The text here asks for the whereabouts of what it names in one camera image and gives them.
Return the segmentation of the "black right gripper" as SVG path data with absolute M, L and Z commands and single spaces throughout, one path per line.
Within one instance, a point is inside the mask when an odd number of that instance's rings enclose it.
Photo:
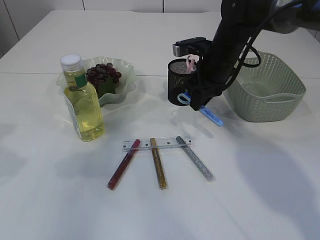
M 234 65 L 239 59 L 253 25 L 242 20 L 223 18 L 197 70 L 197 85 L 189 87 L 190 107 L 198 111 L 228 88 Z

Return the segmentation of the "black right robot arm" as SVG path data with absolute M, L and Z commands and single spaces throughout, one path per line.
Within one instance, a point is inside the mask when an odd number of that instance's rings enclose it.
M 190 106 L 198 111 L 213 97 L 220 96 L 235 81 L 242 67 L 258 67 L 245 58 L 255 51 L 253 43 L 261 31 L 289 34 L 298 28 L 319 31 L 318 0 L 224 0 L 221 21 L 212 41 L 194 38 L 194 54 L 200 57 L 196 74 L 187 90 Z

